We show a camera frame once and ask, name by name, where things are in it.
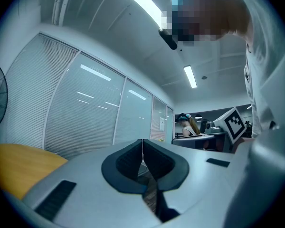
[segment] ceiling light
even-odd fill
[[[155,23],[162,28],[162,12],[152,0],[134,0],[138,3],[155,21]]]
[[[146,99],[147,99],[147,98],[143,97],[142,95],[136,93],[135,91],[133,91],[133,90],[131,90],[131,89],[129,90],[129,92],[132,93],[133,95],[138,96],[139,98],[141,98],[141,99],[143,99],[143,100],[146,100]]]
[[[104,107],[102,107],[102,106],[97,106],[97,107],[100,107],[100,108],[103,108],[103,109],[107,109],[107,110],[108,110],[108,108],[104,108]]]
[[[186,73],[186,75],[187,75],[187,77],[189,79],[191,87],[192,88],[196,88],[197,85],[196,85],[196,82],[195,82],[195,78],[194,78],[194,74],[193,74],[191,66],[190,65],[185,66],[184,70],[185,70],[185,73]]]
[[[81,94],[81,95],[84,95],[84,96],[87,96],[87,97],[90,97],[90,98],[94,98],[93,96],[90,96],[90,95],[86,95],[86,94],[84,94],[84,93],[81,93],[81,92],[79,92],[79,91],[77,91],[77,93],[78,93],[78,94]]]
[[[89,68],[89,67],[87,67],[87,66],[85,66],[85,65],[82,65],[82,64],[81,64],[80,67],[81,67],[82,69],[86,70],[86,71],[89,71],[89,72],[92,73],[92,74],[95,74],[95,75],[97,75],[97,76],[99,76],[99,77],[101,77],[101,78],[107,80],[107,81],[111,81],[111,79],[110,79],[109,77],[107,77],[107,76],[105,76],[105,75],[103,75],[103,74],[101,74],[101,73],[98,73],[97,71],[95,71],[95,70],[93,70],[93,69],[91,69],[91,68]]]
[[[81,100],[78,100],[78,101],[81,101]],[[85,101],[81,101],[81,102],[84,102],[84,103],[90,104],[90,103],[88,103],[88,102],[85,102]]]
[[[112,103],[109,103],[109,102],[106,102],[106,103],[109,104],[109,105],[113,105],[113,106],[119,107],[119,105],[115,105],[115,104],[112,104]]]
[[[202,117],[201,117],[200,114],[196,114],[194,118],[195,118],[195,119],[200,119],[200,118],[202,118]]]

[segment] long hair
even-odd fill
[[[189,121],[189,123],[190,123],[191,128],[194,130],[194,132],[195,132],[197,135],[199,135],[199,134],[200,134],[200,130],[199,130],[199,128],[197,127],[195,121],[192,119],[192,117],[190,117],[188,121]]]

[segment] desk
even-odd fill
[[[52,152],[19,144],[0,144],[0,187],[17,198],[66,163]]]

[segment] woman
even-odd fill
[[[182,135],[184,137],[200,134],[200,131],[190,114],[185,114],[185,113],[179,114],[175,122],[179,123],[179,125],[183,127]]]

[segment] ceiling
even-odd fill
[[[52,17],[54,0],[44,0],[42,19]],[[170,0],[153,0],[167,10]],[[69,0],[63,26],[101,41],[163,88],[177,103],[246,92],[243,70],[246,45],[235,36],[219,41],[179,43],[172,51],[158,26],[133,0]],[[183,67],[191,65],[197,88],[192,89]]]

